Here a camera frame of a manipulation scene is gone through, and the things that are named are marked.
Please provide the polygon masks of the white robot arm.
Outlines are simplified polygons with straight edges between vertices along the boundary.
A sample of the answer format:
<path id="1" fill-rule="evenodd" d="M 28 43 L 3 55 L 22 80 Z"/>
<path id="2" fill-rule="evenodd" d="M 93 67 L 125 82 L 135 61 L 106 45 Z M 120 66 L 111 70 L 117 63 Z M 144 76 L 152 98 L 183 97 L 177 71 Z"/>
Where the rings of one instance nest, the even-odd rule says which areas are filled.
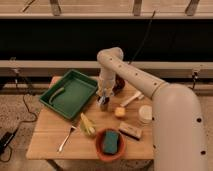
<path id="1" fill-rule="evenodd" d="M 152 100 L 155 171 L 208 171 L 203 114 L 197 95 L 123 61 L 119 47 L 98 52 L 98 94 L 107 96 L 120 76 Z"/>

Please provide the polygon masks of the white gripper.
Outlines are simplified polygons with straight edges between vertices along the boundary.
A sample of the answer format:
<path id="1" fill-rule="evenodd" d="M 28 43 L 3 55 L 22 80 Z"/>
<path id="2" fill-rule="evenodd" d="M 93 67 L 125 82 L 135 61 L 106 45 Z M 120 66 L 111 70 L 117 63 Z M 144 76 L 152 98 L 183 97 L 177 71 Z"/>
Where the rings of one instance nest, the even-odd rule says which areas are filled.
<path id="1" fill-rule="evenodd" d="M 113 95 L 113 88 L 115 86 L 115 79 L 104 79 L 98 77 L 98 90 L 97 94 L 101 96 L 101 103 L 105 103 L 106 98 Z"/>

